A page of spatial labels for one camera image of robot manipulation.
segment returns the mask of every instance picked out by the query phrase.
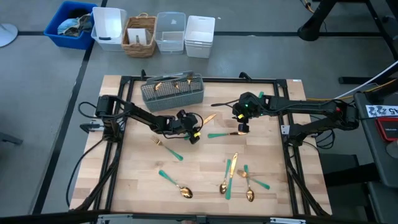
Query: wooden board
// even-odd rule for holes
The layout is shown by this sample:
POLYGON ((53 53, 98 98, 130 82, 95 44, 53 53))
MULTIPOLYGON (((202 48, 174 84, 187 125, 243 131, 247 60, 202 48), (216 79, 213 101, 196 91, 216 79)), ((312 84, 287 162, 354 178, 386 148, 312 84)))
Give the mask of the wooden board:
MULTIPOLYGON (((105 76, 100 95, 117 95, 120 78, 120 76, 105 76)), ((135 82, 132 101, 147 110, 140 91, 143 83, 135 82)), ((290 99, 305 99, 300 80, 288 80, 287 83, 290 99)), ((111 210, 170 214, 292 215, 277 117, 263 116, 251 120, 249 123, 251 132, 245 136, 207 138, 208 133, 236 131, 238 126, 236 120, 231 118, 233 116, 231 108, 210 105, 235 100, 246 91, 255 95, 260 91, 266 95, 274 94, 270 84, 205 83, 203 103, 184 107, 185 111, 196 112, 204 118, 212 113, 217 114, 201 130, 201 139, 191 145, 189 141, 165 139, 157 135, 166 146, 183 156, 182 162, 150 140, 154 133, 146 125, 128 119, 111 210), (260 185, 251 183, 255 193, 253 202, 246 199, 246 180, 236 174, 233 178, 231 200, 226 200, 224 195, 218 192, 224 178, 226 160, 232 159, 235 152, 239 153, 237 169, 242 169, 243 165, 247 164, 250 172, 261 174, 257 179, 271 186, 270 190, 266 190, 260 185), (193 192, 193 198, 183 198, 176 186, 158 174, 160 169, 180 185, 189 187, 193 192)), ((155 114, 176 115, 178 111, 179 109, 172 109, 155 114)), ((310 117, 306 114, 294 114, 294 121, 305 124, 310 122, 310 117)), ((90 133, 85 150, 98 142, 101 137, 102 132, 90 133)), ((310 138, 306 141, 315 143, 310 138)), ((105 147, 106 143, 100 144, 83 159, 71 208, 79 206, 97 183, 105 147)), ((311 146, 304 145, 300 147, 300 155, 309 191, 323 209, 331 213, 318 152, 311 146)), ((296 189, 299 210, 303 213, 300 191, 297 187, 296 189)), ((106 193, 105 190, 101 208, 104 207, 106 193)))

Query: label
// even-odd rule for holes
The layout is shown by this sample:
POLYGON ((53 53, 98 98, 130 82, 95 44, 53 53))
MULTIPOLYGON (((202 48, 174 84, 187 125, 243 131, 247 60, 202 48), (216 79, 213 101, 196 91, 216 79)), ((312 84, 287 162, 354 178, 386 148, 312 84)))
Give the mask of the label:
POLYGON ((398 106, 366 105, 366 111, 370 118, 380 116, 398 116, 398 106))

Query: fork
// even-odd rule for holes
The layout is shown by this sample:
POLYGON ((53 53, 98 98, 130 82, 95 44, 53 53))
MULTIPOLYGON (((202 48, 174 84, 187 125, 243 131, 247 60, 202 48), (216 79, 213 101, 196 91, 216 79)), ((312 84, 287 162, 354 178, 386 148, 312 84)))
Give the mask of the fork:
POLYGON ((171 149, 169 149, 167 146, 165 146, 163 143, 162 143, 162 141, 160 140, 160 139, 158 139, 157 137, 155 137, 155 136, 151 136, 150 137, 150 140, 152 140, 156 145, 158 145, 158 146, 163 146, 163 147, 165 147, 167 150, 169 150, 169 152, 171 152, 179 161, 182 161, 183 160, 183 157, 182 156, 180 156, 178 153, 176 153, 176 152, 174 152, 173 150, 171 150, 171 149))

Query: blue bin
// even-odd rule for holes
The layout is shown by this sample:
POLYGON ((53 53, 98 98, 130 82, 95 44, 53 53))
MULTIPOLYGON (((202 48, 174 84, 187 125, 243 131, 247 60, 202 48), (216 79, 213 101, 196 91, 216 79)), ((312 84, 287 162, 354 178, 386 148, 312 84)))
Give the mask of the blue bin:
MULTIPOLYGON (((79 37, 69 37, 65 35, 58 35, 57 28, 63 21, 68 19, 68 13, 71 10, 86 9, 87 11, 92 12, 93 7, 97 7, 97 5, 92 3, 72 1, 63 2, 57 13, 55 13, 55 16, 52 18, 50 24, 47 26, 47 28, 45 28, 44 35, 49 37, 55 43, 55 45, 59 47, 69 47, 73 49, 86 50, 94 41, 91 38, 91 32, 81 32, 79 37)), ((91 22, 94 25, 94 19, 92 16, 91 22)))

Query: white cable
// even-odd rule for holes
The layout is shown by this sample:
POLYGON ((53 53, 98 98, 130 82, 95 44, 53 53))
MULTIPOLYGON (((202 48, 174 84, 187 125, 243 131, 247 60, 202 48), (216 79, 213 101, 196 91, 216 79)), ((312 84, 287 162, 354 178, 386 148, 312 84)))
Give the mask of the white cable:
POLYGON ((373 77, 372 79, 370 79, 369 81, 367 81, 366 83, 363 83, 362 85, 360 85, 360 86, 358 86, 358 87, 356 87, 356 88, 353 88, 352 90, 350 90, 350 91, 348 91, 348 92, 346 92, 346 93, 344 93, 344 94, 342 94, 342 95, 340 95, 340 96, 335 97, 335 99, 341 98, 341 97, 343 97, 343 96, 345 96, 345 95, 347 95, 347 94, 349 94, 349 93, 351 93, 351 92, 353 92, 353 91, 355 91, 355 90, 358 90, 358 89, 360 89, 360 88, 366 86, 367 84, 371 83, 373 80, 377 79, 379 76, 383 75, 386 71, 388 71, 390 68, 392 68, 393 66, 395 66, 397 63, 398 63, 398 61, 394 62, 394 63, 393 63, 392 65, 390 65, 388 68, 384 69, 384 71, 382 71, 381 73, 379 73, 378 75, 376 75, 375 77, 373 77))

